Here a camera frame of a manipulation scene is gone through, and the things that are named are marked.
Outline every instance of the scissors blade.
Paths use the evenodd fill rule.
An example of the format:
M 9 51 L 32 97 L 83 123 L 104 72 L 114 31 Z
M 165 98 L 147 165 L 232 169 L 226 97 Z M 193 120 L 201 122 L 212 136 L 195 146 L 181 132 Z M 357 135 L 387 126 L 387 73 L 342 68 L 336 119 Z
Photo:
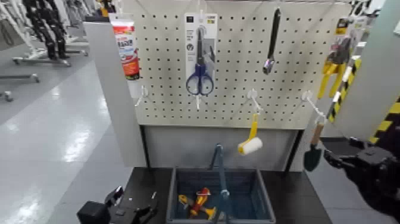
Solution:
M 204 64 L 203 57 L 203 37 L 201 28 L 197 29 L 197 64 Z

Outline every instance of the gray floor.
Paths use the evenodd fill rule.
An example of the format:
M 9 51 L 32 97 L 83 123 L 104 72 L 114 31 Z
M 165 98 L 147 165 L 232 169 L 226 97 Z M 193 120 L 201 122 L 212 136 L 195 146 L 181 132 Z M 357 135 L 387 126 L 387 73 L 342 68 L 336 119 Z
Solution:
M 365 203 L 345 172 L 333 168 L 325 160 L 322 159 L 315 171 L 307 174 L 334 224 L 398 224 L 392 217 Z
M 76 208 L 125 185 L 132 169 L 122 165 L 91 58 L 72 56 L 72 67 L 10 60 L 25 51 L 0 54 L 2 73 L 37 73 L 42 81 L 0 82 L 15 99 L 0 100 L 0 198 L 7 201 L 0 223 L 71 223 Z

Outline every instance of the scissors handle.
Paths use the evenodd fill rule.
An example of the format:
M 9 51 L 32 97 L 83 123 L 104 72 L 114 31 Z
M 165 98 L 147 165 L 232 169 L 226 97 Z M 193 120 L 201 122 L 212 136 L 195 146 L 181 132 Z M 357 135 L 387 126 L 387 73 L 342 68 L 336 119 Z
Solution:
M 201 77 L 200 77 L 200 82 L 201 82 L 201 86 L 202 88 L 200 89 L 200 94 L 201 95 L 208 95 L 210 94 L 213 89 L 214 89 L 214 82 L 213 79 L 211 78 L 210 75 L 208 75 L 208 73 L 204 73 Z M 204 88 L 204 83 L 210 83 L 211 86 L 207 88 Z
M 193 94 L 193 95 L 199 95 L 200 94 L 200 90 L 199 90 L 199 84 L 198 84 L 198 82 L 199 82 L 199 77 L 198 77 L 198 75 L 196 74 L 196 72 L 194 72 L 191 76 L 189 76 L 189 78 L 187 79 L 187 81 L 186 81 L 186 90 L 190 93 L 190 94 Z M 191 89 L 190 88 L 190 86 L 189 86 L 189 82 L 193 82 L 193 80 L 195 80 L 196 81 L 196 87 L 197 88 L 195 88 L 195 89 Z
M 195 72 L 186 81 L 186 90 L 193 95 L 208 95 L 214 89 L 214 82 L 211 76 L 205 71 L 206 67 L 204 64 L 196 64 Z M 195 89 L 191 89 L 189 82 L 194 82 L 196 84 Z M 203 88 L 204 83 L 210 83 L 211 86 Z

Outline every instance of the wooden handle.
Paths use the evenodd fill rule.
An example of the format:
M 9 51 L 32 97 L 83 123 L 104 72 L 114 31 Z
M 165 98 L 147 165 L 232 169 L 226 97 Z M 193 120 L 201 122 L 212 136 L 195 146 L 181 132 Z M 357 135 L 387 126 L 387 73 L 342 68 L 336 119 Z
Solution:
M 317 127 L 315 128 L 314 136 L 312 137 L 311 144 L 317 145 L 320 140 L 321 132 L 324 129 L 323 123 L 317 123 Z

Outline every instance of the gray wall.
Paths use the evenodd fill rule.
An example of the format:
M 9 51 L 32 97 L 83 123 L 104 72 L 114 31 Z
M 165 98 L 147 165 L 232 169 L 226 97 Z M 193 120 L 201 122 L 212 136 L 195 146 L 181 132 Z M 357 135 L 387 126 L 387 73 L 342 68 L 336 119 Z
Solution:
M 337 115 L 346 135 L 368 140 L 400 94 L 400 1 L 387 0 L 362 52 L 362 63 Z
M 242 156 L 238 153 L 238 144 L 247 139 L 249 129 L 147 126 L 145 130 L 152 167 L 207 167 L 216 143 L 221 143 L 226 167 L 263 170 L 283 170 L 297 133 L 295 130 L 258 130 L 263 147 Z M 297 164 L 293 166 L 297 167 L 296 171 L 302 169 Z

